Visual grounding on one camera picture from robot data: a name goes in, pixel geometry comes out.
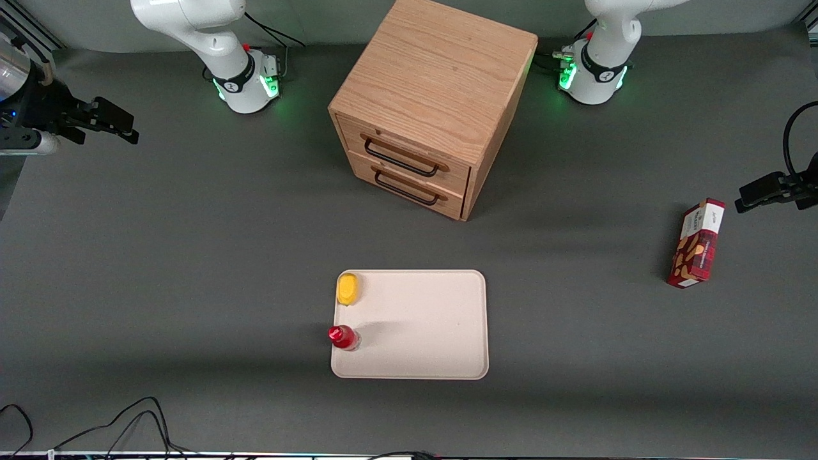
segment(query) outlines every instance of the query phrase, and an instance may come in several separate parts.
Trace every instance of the yellow object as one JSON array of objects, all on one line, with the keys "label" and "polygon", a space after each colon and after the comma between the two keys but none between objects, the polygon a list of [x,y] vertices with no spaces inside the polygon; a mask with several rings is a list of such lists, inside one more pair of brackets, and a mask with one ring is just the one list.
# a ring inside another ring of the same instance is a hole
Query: yellow object
[{"label": "yellow object", "polygon": [[357,277],[351,273],[344,273],[338,280],[338,291],[336,293],[338,303],[350,305],[357,298]]}]

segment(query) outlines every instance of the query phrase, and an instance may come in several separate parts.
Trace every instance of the black metal handle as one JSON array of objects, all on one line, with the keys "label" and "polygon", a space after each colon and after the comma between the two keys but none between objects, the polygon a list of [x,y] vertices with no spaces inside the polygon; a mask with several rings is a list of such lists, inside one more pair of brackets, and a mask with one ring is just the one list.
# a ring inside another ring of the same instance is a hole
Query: black metal handle
[{"label": "black metal handle", "polygon": [[411,171],[412,173],[418,174],[418,175],[423,176],[425,178],[430,178],[430,177],[434,176],[435,173],[438,172],[438,166],[437,165],[435,165],[432,168],[431,171],[424,171],[423,169],[417,169],[416,167],[414,167],[412,165],[407,165],[406,163],[404,163],[402,161],[395,160],[394,158],[389,158],[388,156],[386,156],[386,155],[384,155],[382,153],[378,153],[378,152],[370,149],[369,146],[371,144],[372,144],[372,139],[367,138],[366,142],[363,143],[363,149],[366,150],[366,153],[374,156],[375,158],[381,159],[383,161],[387,161],[389,163],[392,163],[395,166],[400,166],[401,168],[407,169],[407,170]]},{"label": "black metal handle", "polygon": [[440,198],[440,195],[435,193],[434,198],[432,198],[431,200],[424,200],[423,198],[420,198],[419,196],[412,195],[411,193],[403,191],[400,188],[397,188],[392,184],[389,184],[389,183],[386,183],[386,182],[380,180],[380,174],[381,174],[380,171],[377,171],[377,170],[375,171],[375,183],[377,183],[378,185],[380,185],[383,188],[386,188],[388,190],[391,190],[392,192],[397,193],[398,195],[403,195],[403,196],[405,196],[406,198],[408,198],[410,200],[417,201],[418,203],[421,203],[422,205],[427,205],[427,206],[434,205],[435,203],[438,202],[438,198]]}]

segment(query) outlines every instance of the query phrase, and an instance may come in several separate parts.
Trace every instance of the red bottle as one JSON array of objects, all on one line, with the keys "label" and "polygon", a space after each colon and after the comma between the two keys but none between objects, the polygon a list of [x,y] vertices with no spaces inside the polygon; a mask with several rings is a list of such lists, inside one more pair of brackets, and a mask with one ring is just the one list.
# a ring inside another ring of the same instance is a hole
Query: red bottle
[{"label": "red bottle", "polygon": [[332,340],[332,345],[342,350],[355,350],[361,343],[361,337],[349,326],[330,327],[327,335]]}]

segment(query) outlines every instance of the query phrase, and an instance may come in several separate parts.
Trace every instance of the gray table surface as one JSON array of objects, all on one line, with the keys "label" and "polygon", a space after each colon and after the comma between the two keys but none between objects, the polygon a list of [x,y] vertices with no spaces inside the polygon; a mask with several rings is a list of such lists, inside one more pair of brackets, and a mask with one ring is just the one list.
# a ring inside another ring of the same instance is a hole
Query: gray table surface
[{"label": "gray table surface", "polygon": [[[802,29],[646,38],[604,106],[533,69],[468,223],[352,175],[326,106],[361,50],[294,50],[247,116],[190,52],[61,57],[142,138],[29,159],[0,223],[2,400],[33,448],[156,395],[193,449],[815,457],[818,210],[730,205],[712,280],[664,283],[687,207],[783,169],[784,122],[818,96]],[[816,122],[793,131],[801,168]],[[335,377],[347,268],[483,272],[488,375]],[[124,448],[159,446],[145,427]]]}]

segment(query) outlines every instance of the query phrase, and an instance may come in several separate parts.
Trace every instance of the gray backdrop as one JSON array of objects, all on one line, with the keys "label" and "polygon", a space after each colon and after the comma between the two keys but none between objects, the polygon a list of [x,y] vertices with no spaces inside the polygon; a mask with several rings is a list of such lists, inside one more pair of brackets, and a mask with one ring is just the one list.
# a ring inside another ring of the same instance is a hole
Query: gray backdrop
[{"label": "gray backdrop", "polygon": [[[20,0],[72,48],[107,52],[181,50],[146,30],[128,0]],[[540,37],[575,34],[591,19],[582,0],[442,0]],[[248,11],[307,43],[365,43],[393,0],[248,0]],[[766,30],[792,21],[809,0],[691,0],[641,15],[647,35],[728,34]],[[242,41],[270,43],[248,20],[231,25]]]}]

